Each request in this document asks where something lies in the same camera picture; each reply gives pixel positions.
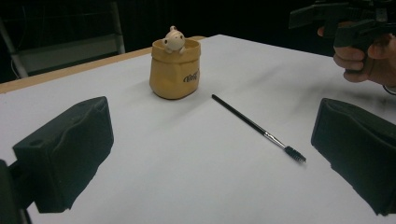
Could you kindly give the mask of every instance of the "brush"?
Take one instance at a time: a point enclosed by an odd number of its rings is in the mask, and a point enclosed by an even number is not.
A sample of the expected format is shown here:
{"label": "brush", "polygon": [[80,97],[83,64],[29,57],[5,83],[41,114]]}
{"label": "brush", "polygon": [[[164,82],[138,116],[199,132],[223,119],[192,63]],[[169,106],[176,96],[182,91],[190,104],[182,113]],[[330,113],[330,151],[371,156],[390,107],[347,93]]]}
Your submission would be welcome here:
{"label": "brush", "polygon": [[246,124],[248,124],[250,127],[255,129],[257,132],[260,134],[264,135],[267,139],[269,139],[271,142],[275,143],[277,146],[283,148],[285,152],[291,156],[293,159],[295,159],[298,162],[306,162],[306,158],[298,152],[296,149],[285,146],[283,143],[281,143],[279,140],[277,140],[273,135],[265,131],[262,127],[260,127],[258,124],[253,122],[251,119],[248,119],[246,116],[241,114],[239,111],[234,109],[232,106],[228,105],[225,103],[223,100],[221,100],[217,95],[212,94],[212,98],[217,101],[219,104],[223,105],[225,108],[227,108],[229,111],[231,111],[233,114],[235,114],[238,118],[240,118],[242,121],[244,121]]}

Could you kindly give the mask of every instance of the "white surface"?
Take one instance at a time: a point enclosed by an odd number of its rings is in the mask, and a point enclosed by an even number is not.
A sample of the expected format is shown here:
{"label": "white surface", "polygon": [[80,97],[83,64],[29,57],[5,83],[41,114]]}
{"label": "white surface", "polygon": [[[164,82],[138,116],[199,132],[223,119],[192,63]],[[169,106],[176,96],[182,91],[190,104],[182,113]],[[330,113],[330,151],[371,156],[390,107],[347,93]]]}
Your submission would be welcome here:
{"label": "white surface", "polygon": [[[396,223],[372,208],[311,146],[324,97],[396,123],[396,99],[352,84],[332,58],[225,35],[201,41],[198,90],[177,101],[149,87],[151,56],[0,95],[0,158],[71,105],[109,102],[112,152],[71,210],[34,223]],[[219,103],[215,93],[307,157],[293,161]]]}

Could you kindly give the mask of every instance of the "small white figurine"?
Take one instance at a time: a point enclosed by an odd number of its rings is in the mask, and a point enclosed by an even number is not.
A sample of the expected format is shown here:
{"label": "small white figurine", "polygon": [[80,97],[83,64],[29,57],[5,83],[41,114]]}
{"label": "small white figurine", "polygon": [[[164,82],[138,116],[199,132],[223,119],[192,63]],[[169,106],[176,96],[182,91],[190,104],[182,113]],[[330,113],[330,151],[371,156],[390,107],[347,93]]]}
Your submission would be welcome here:
{"label": "small white figurine", "polygon": [[163,45],[165,46],[165,51],[172,53],[178,50],[180,54],[184,52],[184,35],[177,30],[176,26],[171,26],[169,33],[163,39]]}

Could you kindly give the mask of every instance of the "yellow cup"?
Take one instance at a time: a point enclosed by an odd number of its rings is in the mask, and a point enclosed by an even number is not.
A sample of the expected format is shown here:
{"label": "yellow cup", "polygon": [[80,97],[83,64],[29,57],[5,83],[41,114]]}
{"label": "yellow cup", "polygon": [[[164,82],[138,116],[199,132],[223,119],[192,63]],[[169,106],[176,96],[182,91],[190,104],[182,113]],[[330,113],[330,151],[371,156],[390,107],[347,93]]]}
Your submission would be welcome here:
{"label": "yellow cup", "polygon": [[152,43],[149,85],[158,96],[176,100],[195,92],[200,78],[201,45],[186,39],[184,50],[168,53],[161,40]]}

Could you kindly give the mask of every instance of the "human hand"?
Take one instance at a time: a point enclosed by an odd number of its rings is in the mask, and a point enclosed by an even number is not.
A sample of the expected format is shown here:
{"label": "human hand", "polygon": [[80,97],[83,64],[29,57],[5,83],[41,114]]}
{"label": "human hand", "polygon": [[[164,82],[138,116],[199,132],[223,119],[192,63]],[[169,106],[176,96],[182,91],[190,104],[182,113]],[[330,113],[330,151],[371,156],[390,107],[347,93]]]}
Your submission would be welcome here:
{"label": "human hand", "polygon": [[[318,29],[323,36],[323,27]],[[396,87],[396,37],[381,35],[363,52],[352,47],[334,48],[335,63],[346,69],[344,78],[350,82],[370,80],[375,83]]]}

